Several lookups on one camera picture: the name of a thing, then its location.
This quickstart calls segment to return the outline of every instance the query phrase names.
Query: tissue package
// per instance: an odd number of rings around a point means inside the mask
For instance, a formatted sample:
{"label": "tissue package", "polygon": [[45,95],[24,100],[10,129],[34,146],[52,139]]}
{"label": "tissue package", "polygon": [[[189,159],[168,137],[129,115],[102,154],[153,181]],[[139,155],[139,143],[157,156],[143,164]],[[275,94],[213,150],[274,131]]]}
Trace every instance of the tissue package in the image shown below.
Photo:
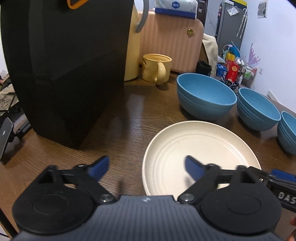
{"label": "tissue package", "polygon": [[156,0],[155,13],[196,18],[197,0]]}

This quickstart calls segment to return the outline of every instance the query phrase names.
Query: yellow mug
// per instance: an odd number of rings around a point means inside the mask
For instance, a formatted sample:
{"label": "yellow mug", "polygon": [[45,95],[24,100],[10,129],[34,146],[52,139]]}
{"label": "yellow mug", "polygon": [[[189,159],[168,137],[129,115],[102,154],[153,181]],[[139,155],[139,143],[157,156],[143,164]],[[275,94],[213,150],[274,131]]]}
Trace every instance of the yellow mug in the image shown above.
{"label": "yellow mug", "polygon": [[145,54],[142,62],[142,79],[162,85],[170,78],[171,65],[172,58],[166,55],[157,53]]}

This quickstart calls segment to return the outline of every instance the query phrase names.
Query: orange ring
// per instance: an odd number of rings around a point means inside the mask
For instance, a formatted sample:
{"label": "orange ring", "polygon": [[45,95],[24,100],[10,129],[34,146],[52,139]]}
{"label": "orange ring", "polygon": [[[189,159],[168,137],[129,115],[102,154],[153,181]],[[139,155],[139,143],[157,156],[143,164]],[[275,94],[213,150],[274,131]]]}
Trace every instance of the orange ring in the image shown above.
{"label": "orange ring", "polygon": [[78,9],[82,5],[84,5],[86,2],[88,2],[88,0],[79,0],[78,2],[74,3],[74,5],[71,5],[71,0],[67,0],[68,7],[70,9]]}

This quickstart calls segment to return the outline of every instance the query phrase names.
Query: plate rim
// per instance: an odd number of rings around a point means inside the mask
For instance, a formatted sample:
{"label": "plate rim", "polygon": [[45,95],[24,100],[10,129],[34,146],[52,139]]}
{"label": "plate rim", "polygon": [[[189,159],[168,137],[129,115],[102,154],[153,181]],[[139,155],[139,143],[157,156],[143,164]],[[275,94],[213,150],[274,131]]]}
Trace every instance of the plate rim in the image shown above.
{"label": "plate rim", "polygon": [[233,133],[232,131],[230,131],[229,129],[226,129],[225,127],[223,126],[220,126],[220,125],[217,125],[217,124],[214,124],[214,123],[210,123],[210,122],[207,122],[207,121],[201,121],[201,120],[186,120],[186,121],[181,121],[181,122],[177,122],[177,123],[174,123],[174,124],[171,124],[167,127],[165,127],[164,129],[162,129],[161,131],[159,131],[153,138],[152,140],[149,142],[147,148],[146,148],[146,151],[145,151],[145,154],[144,154],[144,157],[143,157],[143,162],[142,162],[142,182],[143,182],[143,186],[144,186],[144,190],[145,190],[145,193],[146,195],[148,196],[151,196],[151,193],[150,191],[148,190],[148,187],[147,187],[147,181],[146,181],[146,176],[145,176],[145,163],[146,163],[146,157],[147,157],[147,153],[153,143],[153,141],[162,133],[164,132],[166,129],[172,127],[172,126],[175,126],[175,125],[180,125],[180,124],[184,124],[184,123],[189,123],[189,122],[195,122],[195,123],[207,123],[207,124],[210,124],[210,125],[214,125],[214,126],[218,126],[224,130],[227,130],[228,132],[232,133],[233,135],[235,135],[236,137],[238,137],[249,149],[250,151],[253,153],[254,157],[256,158],[257,160],[257,163],[259,165],[259,168],[260,170],[262,170],[261,168],[261,165],[258,161],[258,158],[256,157],[255,153],[253,152],[253,150],[248,146],[248,144],[242,139],[240,138],[238,135],[236,135],[235,133]]}

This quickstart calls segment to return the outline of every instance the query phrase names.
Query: pink suitcase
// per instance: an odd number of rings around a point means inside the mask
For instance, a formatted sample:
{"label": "pink suitcase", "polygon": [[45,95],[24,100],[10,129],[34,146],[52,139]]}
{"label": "pink suitcase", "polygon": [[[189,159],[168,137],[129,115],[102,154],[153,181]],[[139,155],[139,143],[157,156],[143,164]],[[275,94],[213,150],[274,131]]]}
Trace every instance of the pink suitcase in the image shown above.
{"label": "pink suitcase", "polygon": [[203,31],[204,27],[198,19],[149,11],[141,31],[140,64],[144,54],[160,53],[173,59],[172,71],[195,72],[202,46]]}

